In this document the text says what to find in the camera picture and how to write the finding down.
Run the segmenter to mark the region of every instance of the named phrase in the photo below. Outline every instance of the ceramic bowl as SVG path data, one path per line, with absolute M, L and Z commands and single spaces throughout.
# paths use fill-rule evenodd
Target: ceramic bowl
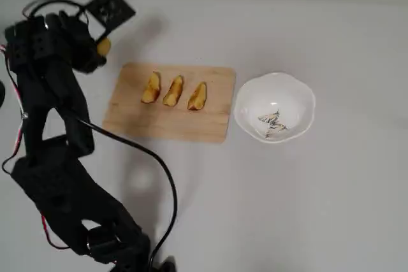
M 264 143 L 298 137 L 313 123 L 316 98 L 303 82 L 285 73 L 249 80 L 237 94 L 237 124 Z

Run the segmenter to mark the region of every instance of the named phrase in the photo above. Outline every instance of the wooden cutting board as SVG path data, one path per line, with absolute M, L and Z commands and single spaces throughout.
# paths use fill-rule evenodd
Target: wooden cutting board
M 140 98 L 154 71 L 160 74 L 160 96 L 145 104 Z M 184 78 L 183 93 L 176 106 L 165 106 L 163 97 L 178 75 Z M 200 82 L 207 83 L 207 101 L 202 110 L 189 111 L 187 102 Z M 234 84 L 231 68 L 129 63 L 120 71 L 103 127 L 128 136 L 222 143 Z

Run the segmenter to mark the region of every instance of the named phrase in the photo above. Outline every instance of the bowl rim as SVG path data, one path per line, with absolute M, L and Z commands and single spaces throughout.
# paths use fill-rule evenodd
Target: bowl rim
M 305 88 L 312 94 L 312 95 L 311 95 L 311 96 L 312 96 L 312 117 L 310 118 L 310 122 L 309 122 L 309 124 L 307 125 L 307 127 L 306 127 L 304 130 L 300 131 L 299 133 L 294 134 L 294 135 L 292 135 L 292 136 L 290 136 L 290 137 L 288 137 L 288 138 L 284 138 L 283 140 L 267 140 L 267 139 L 261 138 L 261 136 L 259 136 L 259 135 L 255 135 L 255 134 L 249 132 L 248 129 L 246 129 L 246 128 L 244 127 L 244 125 L 241 123 L 241 119 L 240 119 L 239 114 L 238 114 L 238 106 L 237 106 L 237 103 L 238 103 L 238 101 L 239 101 L 240 95 L 242 95 L 242 89 L 243 89 L 245 86 L 247 86 L 248 83 L 252 83 L 253 81 L 255 81 L 255 80 L 257 80 L 257 79 L 261 79 L 261 78 L 264 78 L 264 77 L 266 77 L 266 76 L 276 76 L 276 75 L 286 75 L 286 76 L 289 76 L 289 77 L 295 79 L 297 82 L 299 82 L 299 83 L 301 83 L 303 86 L 305 86 Z M 306 83 L 300 81 L 299 79 L 295 78 L 294 76 L 292 76 L 292 75 L 290 75 L 290 74 L 288 74 L 288 73 L 274 72 L 274 73 L 267 73 L 267 74 L 265 74 L 265 75 L 258 76 L 258 77 L 256 77 L 256 78 L 252 78 L 252 79 L 246 81 L 246 82 L 239 88 L 238 93 L 237 93 L 237 97 L 236 97 L 236 99 L 235 99 L 235 105 L 234 105 L 234 119 L 235 119 L 235 122 L 239 125 L 239 127 L 240 127 L 241 129 L 243 129 L 247 134 L 251 135 L 253 138 L 255 138 L 256 140 L 258 140 L 258 141 L 260 141 L 260 142 L 262 142 L 262 143 L 283 143 L 283 142 L 285 142 L 285 141 L 292 140 L 292 139 L 294 139 L 294 138 L 297 138 L 297 137 L 299 137 L 299 136 L 305 134 L 305 133 L 310 129 L 310 127 L 312 126 L 313 121 L 314 121 L 315 109 L 316 109 L 316 96 L 314 95 L 313 90 L 312 90 Z

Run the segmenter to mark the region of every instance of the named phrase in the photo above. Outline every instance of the apple slice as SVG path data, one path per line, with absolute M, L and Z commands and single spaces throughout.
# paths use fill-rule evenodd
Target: apple slice
M 160 95 L 160 76 L 158 73 L 153 72 L 149 78 L 146 89 L 143 92 L 142 102 L 153 103 Z
M 167 106 L 175 106 L 180 99 L 183 91 L 183 77 L 177 76 L 168 90 L 168 93 L 163 98 L 163 104 Z
M 198 111 L 204 107 L 207 100 L 207 85 L 205 82 L 198 84 L 196 90 L 191 95 L 187 108 L 191 111 Z

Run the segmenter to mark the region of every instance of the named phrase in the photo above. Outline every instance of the white table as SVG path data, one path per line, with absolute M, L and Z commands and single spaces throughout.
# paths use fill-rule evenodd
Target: white table
M 21 18 L 28 1 L 0 0 L 0 29 Z M 129 2 L 138 15 L 112 35 L 108 64 L 78 76 L 95 123 L 127 61 L 231 66 L 235 93 L 255 76 L 284 71 L 317 98 L 311 129 L 281 145 L 257 142 L 233 117 L 221 145 L 139 140 L 168 163 L 180 197 L 161 258 L 173 255 L 180 272 L 407 271 L 408 8 Z M 17 102 L 7 89 L 2 160 L 18 126 Z M 62 131 L 55 114 L 50 118 L 46 134 Z M 131 148 L 95 139 L 85 167 L 152 238 L 160 237 L 171 213 L 161 168 Z M 50 248 L 36 208 L 6 175 L 0 176 L 0 210 L 2 271 L 109 270 Z

